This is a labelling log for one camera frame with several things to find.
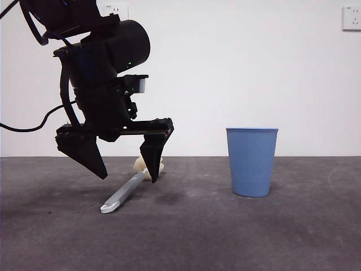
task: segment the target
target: wall outlet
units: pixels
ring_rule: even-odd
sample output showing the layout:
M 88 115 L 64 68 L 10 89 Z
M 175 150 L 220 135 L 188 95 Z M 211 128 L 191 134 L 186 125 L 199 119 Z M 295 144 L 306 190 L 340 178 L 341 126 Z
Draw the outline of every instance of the wall outlet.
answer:
M 106 4 L 103 7 L 103 16 L 108 16 L 111 13 L 118 14 L 121 21 L 129 20 L 129 5 L 127 3 Z
M 361 6 L 343 8 L 343 30 L 361 30 Z

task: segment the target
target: white wall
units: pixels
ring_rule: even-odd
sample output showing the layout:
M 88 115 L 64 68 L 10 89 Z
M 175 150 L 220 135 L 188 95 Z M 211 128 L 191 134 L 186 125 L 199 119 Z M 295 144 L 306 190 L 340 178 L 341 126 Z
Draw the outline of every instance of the white wall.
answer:
M 227 155 L 227 126 L 279 127 L 278 155 L 361 155 L 361 33 L 341 30 L 342 6 L 361 1 L 128 2 L 152 44 L 148 61 L 129 71 L 150 75 L 134 100 L 139 119 L 172 117 L 165 155 Z M 36 126 L 60 104 L 51 56 L 62 44 L 39 46 L 18 6 L 1 27 L 1 120 Z M 35 133 L 3 130 L 2 156 L 61 155 L 54 136 L 65 122 L 60 111 Z M 141 142 L 99 147 L 137 155 Z

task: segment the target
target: sponge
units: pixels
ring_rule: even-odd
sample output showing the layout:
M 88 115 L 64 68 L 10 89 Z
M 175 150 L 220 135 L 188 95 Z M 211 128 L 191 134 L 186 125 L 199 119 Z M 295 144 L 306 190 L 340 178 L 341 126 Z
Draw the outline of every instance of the sponge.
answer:
M 164 164 L 162 163 L 163 161 L 163 158 L 160 158 L 160 165 L 159 165 L 159 174 L 163 171 L 164 169 Z M 134 165 L 133 165 L 133 170 L 135 172 L 142 172 L 144 171 L 145 169 L 147 168 L 146 166 L 146 162 L 144 162 L 144 159 L 143 157 L 139 157 L 136 159 Z M 149 174 L 149 172 L 147 171 L 146 172 L 146 177 L 145 177 L 145 180 L 146 181 L 150 181 L 152 179 L 151 175 Z

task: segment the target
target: black cable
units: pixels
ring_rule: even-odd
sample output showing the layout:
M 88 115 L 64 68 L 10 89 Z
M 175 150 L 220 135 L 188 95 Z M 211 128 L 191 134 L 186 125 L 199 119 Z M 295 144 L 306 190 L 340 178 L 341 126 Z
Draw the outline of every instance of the black cable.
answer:
M 10 9 L 12 9 L 14 7 L 14 5 L 16 5 L 18 3 L 19 0 L 14 0 L 11 2 L 10 5 L 7 6 L 6 9 L 4 9 L 3 12 L 1 12 L 0 14 L 0 20 L 10 11 Z
M 41 128 L 43 128 L 43 126 L 45 125 L 45 122 L 47 121 L 47 118 L 50 116 L 50 114 L 54 113 L 56 110 L 63 108 L 64 106 L 57 106 L 54 109 L 50 110 L 44 117 L 43 122 L 41 122 L 41 124 L 35 128 L 30 128 L 30 129 L 17 129 L 17 128 L 13 128 L 10 126 L 7 126 L 5 124 L 0 123 L 0 127 L 10 130 L 12 132 L 17 132 L 17 133 L 29 133 L 29 132 L 35 132 L 37 130 L 40 130 Z

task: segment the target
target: blue paper cup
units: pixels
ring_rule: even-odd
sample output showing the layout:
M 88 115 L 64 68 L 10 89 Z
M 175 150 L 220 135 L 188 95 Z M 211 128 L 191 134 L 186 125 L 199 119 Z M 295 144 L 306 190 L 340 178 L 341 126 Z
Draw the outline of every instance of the blue paper cup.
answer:
M 260 198 L 270 191 L 277 128 L 227 128 L 233 192 Z

